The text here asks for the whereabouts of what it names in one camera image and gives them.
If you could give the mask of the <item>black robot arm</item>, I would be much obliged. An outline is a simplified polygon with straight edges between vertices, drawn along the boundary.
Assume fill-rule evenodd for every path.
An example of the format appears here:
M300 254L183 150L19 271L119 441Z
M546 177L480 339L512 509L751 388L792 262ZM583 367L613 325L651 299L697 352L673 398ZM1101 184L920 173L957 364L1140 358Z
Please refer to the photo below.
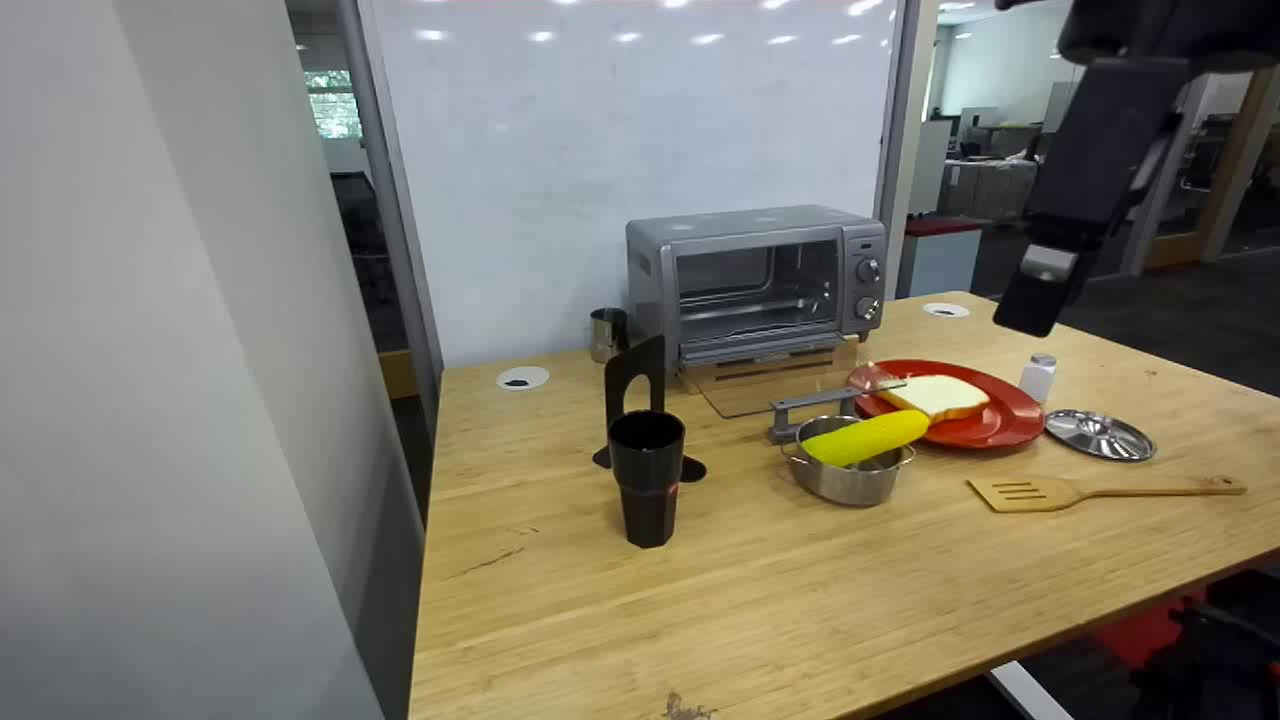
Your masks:
M1023 254L993 312L1050 335L1167 150L1181 91L1206 73L1280 66L1280 0L1072 0L1058 53L1080 88L1023 208Z

